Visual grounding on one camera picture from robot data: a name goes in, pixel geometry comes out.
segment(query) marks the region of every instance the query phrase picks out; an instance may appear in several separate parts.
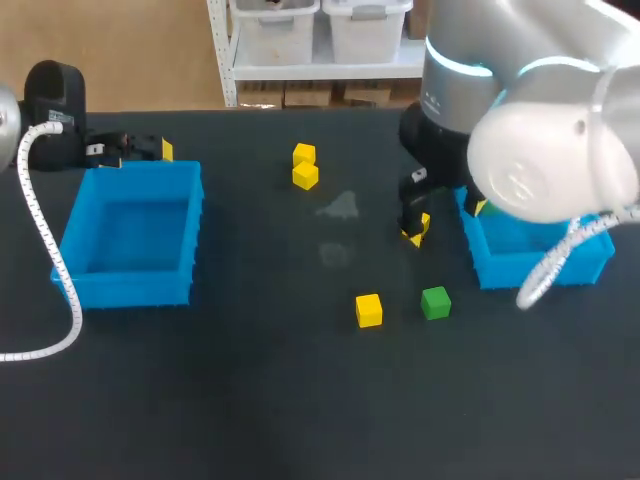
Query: blue box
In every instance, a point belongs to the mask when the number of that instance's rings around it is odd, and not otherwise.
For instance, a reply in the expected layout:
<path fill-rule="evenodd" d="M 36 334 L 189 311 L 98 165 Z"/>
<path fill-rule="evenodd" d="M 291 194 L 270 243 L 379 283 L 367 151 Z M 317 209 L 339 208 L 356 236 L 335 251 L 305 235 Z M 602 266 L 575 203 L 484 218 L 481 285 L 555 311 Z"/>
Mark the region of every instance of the blue box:
<path fill-rule="evenodd" d="M 60 244 L 82 307 L 188 304 L 203 199 L 198 162 L 87 170 Z"/>
<path fill-rule="evenodd" d="M 533 268 L 565 236 L 568 222 L 534 224 L 506 213 L 482 212 L 476 218 L 464 211 L 466 189 L 455 192 L 464 232 L 469 240 L 480 288 L 519 288 Z M 583 223 L 595 217 L 585 217 Z M 595 284 L 615 248 L 604 232 L 574 249 L 555 285 Z"/>

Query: black table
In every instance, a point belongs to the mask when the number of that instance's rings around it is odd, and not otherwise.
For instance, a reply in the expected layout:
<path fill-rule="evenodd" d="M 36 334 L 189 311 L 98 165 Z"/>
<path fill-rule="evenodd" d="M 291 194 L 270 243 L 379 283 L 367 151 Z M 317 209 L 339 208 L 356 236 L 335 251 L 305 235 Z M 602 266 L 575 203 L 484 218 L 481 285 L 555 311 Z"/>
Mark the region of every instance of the black table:
<path fill-rule="evenodd" d="M 640 476 L 640 232 L 614 231 L 595 288 L 523 314 L 481 292 L 451 194 L 421 250 L 396 231 L 415 168 L 398 112 L 100 115 L 202 162 L 190 308 L 89 311 L 47 360 L 0 365 L 3 479 L 543 479 Z M 297 142 L 320 183 L 292 186 Z M 81 172 L 34 174 L 60 240 Z M 355 195 L 357 216 L 328 215 Z M 62 338 L 70 313 L 19 192 L 0 177 L 0 350 Z M 420 291 L 444 285 L 449 320 Z M 356 295 L 380 294 L 359 330 Z"/>

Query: shelf rack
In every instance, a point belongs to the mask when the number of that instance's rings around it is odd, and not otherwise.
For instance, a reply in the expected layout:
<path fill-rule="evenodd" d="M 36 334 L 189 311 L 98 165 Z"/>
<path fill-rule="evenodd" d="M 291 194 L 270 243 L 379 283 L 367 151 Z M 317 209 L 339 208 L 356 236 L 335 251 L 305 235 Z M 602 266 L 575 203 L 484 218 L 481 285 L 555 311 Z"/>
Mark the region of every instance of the shelf rack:
<path fill-rule="evenodd" d="M 420 78 L 424 62 L 425 42 L 403 37 L 393 62 L 380 64 L 337 64 L 329 21 L 316 14 L 311 64 L 256 66 L 248 61 L 242 31 L 234 22 L 233 34 L 227 32 L 227 9 L 224 0 L 207 0 L 211 33 L 218 59 L 220 83 L 227 107 L 237 106 L 237 81 L 245 80 L 360 80 Z"/>

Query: white cable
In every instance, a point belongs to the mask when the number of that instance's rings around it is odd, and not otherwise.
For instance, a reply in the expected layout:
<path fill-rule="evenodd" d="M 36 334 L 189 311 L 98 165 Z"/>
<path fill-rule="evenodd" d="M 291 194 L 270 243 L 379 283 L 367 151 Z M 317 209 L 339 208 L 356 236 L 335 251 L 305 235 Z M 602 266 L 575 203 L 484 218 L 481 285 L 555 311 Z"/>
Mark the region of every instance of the white cable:
<path fill-rule="evenodd" d="M 579 228 L 580 220 L 571 220 L 567 235 L 536 265 L 520 288 L 516 299 L 518 307 L 527 310 L 549 290 L 574 248 L 617 225 L 638 222 L 640 222 L 638 206 L 618 215 L 605 215 Z"/>
<path fill-rule="evenodd" d="M 17 166 L 20 186 L 22 187 L 24 198 L 27 201 L 27 206 L 29 207 L 33 221 L 36 223 L 36 227 L 38 227 L 38 231 L 44 241 L 47 252 L 49 252 L 51 261 L 60 276 L 62 286 L 67 294 L 69 305 L 71 306 L 71 330 L 60 342 L 47 348 L 21 353 L 0 353 L 0 362 L 34 360 L 36 358 L 48 357 L 58 353 L 67 348 L 76 340 L 76 338 L 78 338 L 82 328 L 82 308 L 80 307 L 80 300 L 78 299 L 76 288 L 73 286 L 73 281 L 71 280 L 67 266 L 64 264 L 58 245 L 56 245 L 56 241 L 51 234 L 51 230 L 49 230 L 49 225 L 47 225 L 47 222 L 44 219 L 42 210 L 40 210 L 40 204 L 36 199 L 36 194 L 33 191 L 33 185 L 31 184 L 31 177 L 29 175 L 29 150 L 31 149 L 33 142 L 35 142 L 35 140 L 41 135 L 60 134 L 62 133 L 62 129 L 63 126 L 60 122 L 45 122 L 37 125 L 36 127 L 30 127 L 18 147 Z"/>

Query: white storage bin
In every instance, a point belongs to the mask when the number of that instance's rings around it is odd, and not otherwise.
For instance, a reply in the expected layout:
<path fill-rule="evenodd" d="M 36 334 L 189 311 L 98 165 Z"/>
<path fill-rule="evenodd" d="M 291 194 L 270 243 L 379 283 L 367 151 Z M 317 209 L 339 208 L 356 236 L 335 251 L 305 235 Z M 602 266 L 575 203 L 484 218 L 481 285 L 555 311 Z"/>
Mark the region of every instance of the white storage bin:
<path fill-rule="evenodd" d="M 394 61 L 405 13 L 412 8 L 413 0 L 323 0 L 336 63 Z"/>
<path fill-rule="evenodd" d="M 231 0 L 241 41 L 253 65 L 311 63 L 313 16 L 320 0 Z"/>

